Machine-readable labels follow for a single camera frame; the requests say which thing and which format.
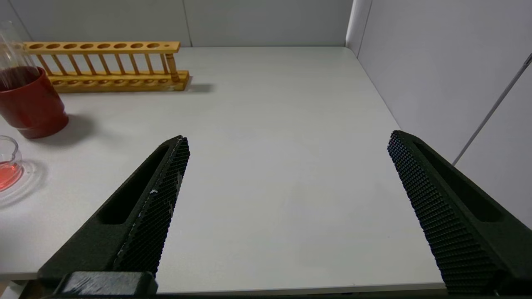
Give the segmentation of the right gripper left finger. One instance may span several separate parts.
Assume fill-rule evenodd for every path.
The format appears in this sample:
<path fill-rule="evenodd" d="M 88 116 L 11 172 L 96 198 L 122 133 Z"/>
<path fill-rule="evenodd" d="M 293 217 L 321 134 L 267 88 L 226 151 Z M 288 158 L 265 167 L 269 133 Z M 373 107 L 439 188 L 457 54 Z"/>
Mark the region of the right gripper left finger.
<path fill-rule="evenodd" d="M 38 280 L 56 287 L 76 271 L 155 275 L 189 158 L 184 136 L 160 144 L 39 269 Z"/>

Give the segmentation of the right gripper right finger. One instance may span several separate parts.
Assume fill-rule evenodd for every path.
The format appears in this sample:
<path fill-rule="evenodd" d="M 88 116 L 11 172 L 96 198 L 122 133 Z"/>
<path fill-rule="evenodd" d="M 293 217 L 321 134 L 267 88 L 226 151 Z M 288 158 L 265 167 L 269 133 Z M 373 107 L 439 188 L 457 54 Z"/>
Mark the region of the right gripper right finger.
<path fill-rule="evenodd" d="M 529 294 L 532 232 L 418 137 L 387 151 L 450 294 Z"/>

